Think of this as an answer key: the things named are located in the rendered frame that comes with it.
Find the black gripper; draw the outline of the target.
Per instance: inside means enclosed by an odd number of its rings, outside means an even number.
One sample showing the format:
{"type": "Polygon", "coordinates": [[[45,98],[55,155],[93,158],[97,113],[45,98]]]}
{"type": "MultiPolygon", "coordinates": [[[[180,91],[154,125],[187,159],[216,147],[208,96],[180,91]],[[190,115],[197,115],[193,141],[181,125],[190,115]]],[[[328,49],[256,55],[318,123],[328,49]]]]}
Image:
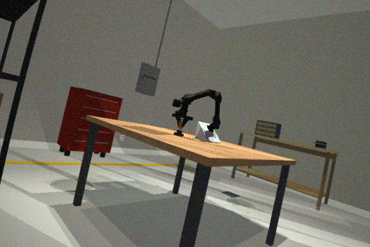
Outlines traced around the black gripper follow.
{"type": "Polygon", "coordinates": [[[173,117],[176,117],[177,119],[177,126],[179,124],[179,121],[183,120],[183,123],[182,123],[182,127],[184,127],[184,125],[189,121],[189,120],[193,120],[193,117],[189,117],[187,116],[187,111],[188,109],[184,109],[185,111],[185,114],[184,115],[175,115],[175,113],[172,115],[173,117]],[[184,119],[181,119],[181,118],[184,118],[184,119]]]}

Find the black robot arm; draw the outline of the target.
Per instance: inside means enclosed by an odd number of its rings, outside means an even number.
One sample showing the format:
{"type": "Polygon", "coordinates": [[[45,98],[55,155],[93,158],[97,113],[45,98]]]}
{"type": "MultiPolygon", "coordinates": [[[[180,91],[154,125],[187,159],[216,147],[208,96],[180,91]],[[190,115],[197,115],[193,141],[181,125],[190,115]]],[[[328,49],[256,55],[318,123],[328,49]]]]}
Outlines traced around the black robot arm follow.
{"type": "Polygon", "coordinates": [[[222,96],[220,92],[207,89],[205,91],[195,93],[195,94],[186,94],[185,96],[181,98],[181,100],[174,99],[172,106],[183,108],[183,111],[181,110],[175,111],[175,115],[184,115],[185,114],[184,109],[188,109],[188,105],[191,104],[193,100],[200,99],[206,96],[210,96],[216,102],[215,103],[215,115],[213,115],[213,123],[211,123],[210,125],[207,125],[209,131],[214,132],[214,129],[219,129],[219,125],[220,125],[220,117],[219,117],[220,116],[220,103],[222,100],[222,96]]]}

